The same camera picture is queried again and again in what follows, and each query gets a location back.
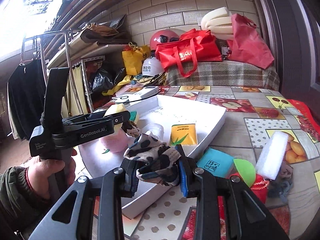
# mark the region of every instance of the plaid blanket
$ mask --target plaid blanket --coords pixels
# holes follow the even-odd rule
[[[192,69],[192,62],[182,64],[184,71]],[[279,90],[279,76],[274,66],[263,70],[254,65],[224,60],[198,62],[197,70],[188,78],[179,73],[177,66],[168,69],[167,86],[232,86]]]

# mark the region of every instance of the blue sponge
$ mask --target blue sponge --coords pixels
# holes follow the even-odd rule
[[[208,148],[201,159],[197,162],[197,166],[209,171],[214,176],[228,178],[234,167],[234,163],[232,156],[224,152]]]

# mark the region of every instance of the green jacket sleeve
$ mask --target green jacket sleeve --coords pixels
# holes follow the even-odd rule
[[[0,216],[13,231],[23,231],[49,206],[28,185],[27,168],[13,167],[0,175]]]

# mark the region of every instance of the red packaging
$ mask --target red packaging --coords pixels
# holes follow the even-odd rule
[[[268,68],[275,60],[269,47],[255,30],[254,22],[240,14],[231,16],[233,41],[227,41],[232,51],[229,60],[255,65],[259,68]]]
[[[240,176],[238,172],[231,174],[229,177],[236,175]],[[256,174],[256,180],[254,181],[254,184],[250,187],[252,192],[260,199],[260,201],[265,204],[267,200],[267,194],[268,194],[268,186],[269,181],[264,180],[263,177],[259,174]]]
[[[216,37],[210,31],[192,29],[180,36],[179,41],[157,45],[156,58],[163,68],[177,64],[183,77],[189,77],[196,71],[198,61],[222,61],[215,43]],[[193,69],[184,73],[181,62],[193,62]]]

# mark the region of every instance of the hand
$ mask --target hand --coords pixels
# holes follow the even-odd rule
[[[72,156],[77,155],[75,149],[72,150]],[[28,180],[34,192],[44,199],[50,199],[48,177],[58,171],[61,171],[65,163],[59,160],[40,161],[39,157],[32,158],[28,161]],[[68,185],[73,184],[76,175],[76,162],[71,158],[69,165],[69,174],[67,177]]]

